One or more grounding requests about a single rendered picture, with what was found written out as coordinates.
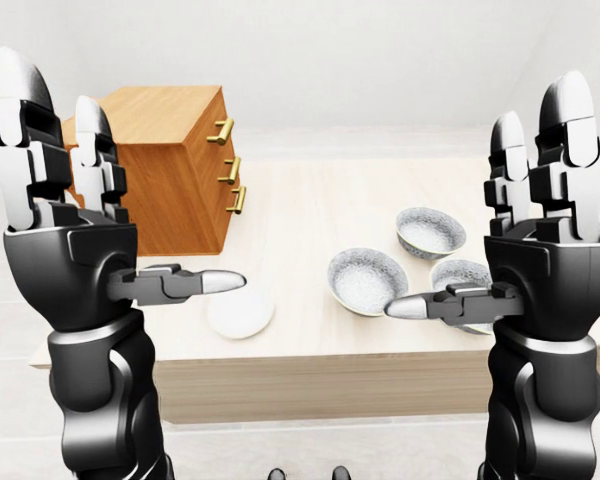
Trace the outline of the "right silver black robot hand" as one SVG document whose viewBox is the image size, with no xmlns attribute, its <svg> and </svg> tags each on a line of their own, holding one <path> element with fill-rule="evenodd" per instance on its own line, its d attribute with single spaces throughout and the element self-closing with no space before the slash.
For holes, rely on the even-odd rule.
<svg viewBox="0 0 600 480">
<path fill-rule="evenodd" d="M 547 341 L 587 336 L 600 316 L 600 135 L 582 73 L 570 71 L 546 90 L 535 144 L 530 167 L 518 116 L 494 124 L 484 184 L 495 211 L 484 238 L 492 286 L 397 298 L 387 315 L 448 325 L 499 320 Z"/>
</svg>

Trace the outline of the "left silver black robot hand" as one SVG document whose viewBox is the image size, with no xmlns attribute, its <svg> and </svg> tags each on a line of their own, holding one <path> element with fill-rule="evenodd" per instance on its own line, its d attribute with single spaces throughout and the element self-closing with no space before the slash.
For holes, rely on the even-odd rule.
<svg viewBox="0 0 600 480">
<path fill-rule="evenodd" d="M 19 291 L 54 330 L 89 330 L 132 305 L 177 304 L 245 285 L 243 275 L 227 270 L 138 269 L 137 229 L 121 204 L 125 171 L 94 99 L 77 100 L 75 129 L 77 144 L 66 149 L 42 74 L 1 47 L 4 248 Z"/>
</svg>

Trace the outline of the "grey patterned bowl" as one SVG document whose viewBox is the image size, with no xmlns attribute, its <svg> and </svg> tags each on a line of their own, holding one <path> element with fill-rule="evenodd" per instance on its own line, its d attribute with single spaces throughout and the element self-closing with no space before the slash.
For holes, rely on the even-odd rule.
<svg viewBox="0 0 600 480">
<path fill-rule="evenodd" d="M 396 232 L 401 246 L 424 260 L 444 258 L 466 242 L 466 231 L 456 219 L 426 207 L 401 211 L 396 217 Z"/>
<path fill-rule="evenodd" d="M 485 288 L 492 284 L 487 266 L 461 259 L 439 262 L 433 268 L 430 280 L 434 291 L 444 290 L 447 285 L 457 283 L 475 283 Z"/>
<path fill-rule="evenodd" d="M 403 268 L 387 254 L 370 248 L 351 248 L 335 255 L 327 280 L 346 309 L 370 317 L 383 316 L 385 305 L 409 290 Z"/>
</svg>

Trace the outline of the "wooden cabinet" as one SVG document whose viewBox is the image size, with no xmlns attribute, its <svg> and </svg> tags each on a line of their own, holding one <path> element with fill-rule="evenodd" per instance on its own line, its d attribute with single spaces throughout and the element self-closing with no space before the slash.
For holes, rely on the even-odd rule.
<svg viewBox="0 0 600 480">
<path fill-rule="evenodd" d="M 216 87 L 129 86 L 99 102 L 126 171 L 121 204 L 141 256 L 186 255 L 190 199 L 200 186 L 184 142 Z"/>
</svg>

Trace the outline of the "wooden cabinet drawer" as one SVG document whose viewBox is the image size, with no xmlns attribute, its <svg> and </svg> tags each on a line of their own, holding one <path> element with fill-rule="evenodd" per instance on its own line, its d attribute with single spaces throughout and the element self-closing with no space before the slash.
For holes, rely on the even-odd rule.
<svg viewBox="0 0 600 480">
<path fill-rule="evenodd" d="M 235 195 L 230 186 L 203 188 L 192 193 L 192 218 L 185 235 L 186 255 L 217 255 L 222 252 L 228 232 Z"/>
<path fill-rule="evenodd" d="M 221 214 L 233 199 L 232 186 L 218 180 L 219 177 L 226 177 L 230 173 L 231 165 L 227 164 L 226 160 L 234 158 L 232 143 L 228 141 L 224 146 L 220 146 L 202 138 L 191 146 L 191 155 L 206 206 L 212 214 Z"/>
<path fill-rule="evenodd" d="M 228 117 L 230 116 L 228 116 L 226 112 L 222 88 L 217 86 L 215 88 L 215 93 L 204 106 L 201 115 L 187 135 L 184 145 L 189 150 L 194 152 L 210 146 L 220 147 L 228 151 L 231 147 L 231 135 L 230 139 L 224 146 L 215 143 L 209 143 L 206 140 L 207 136 L 215 135 L 219 131 L 219 128 L 214 126 L 214 122 L 218 120 L 225 120 Z"/>
</svg>

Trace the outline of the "white plate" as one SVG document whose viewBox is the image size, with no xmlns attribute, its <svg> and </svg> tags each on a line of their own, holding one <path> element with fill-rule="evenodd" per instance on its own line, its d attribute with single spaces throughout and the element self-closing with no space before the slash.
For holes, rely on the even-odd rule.
<svg viewBox="0 0 600 480">
<path fill-rule="evenodd" d="M 220 336 L 242 340 L 266 328 L 274 312 L 274 303 L 264 290 L 247 286 L 213 296 L 207 317 L 211 328 Z"/>
</svg>

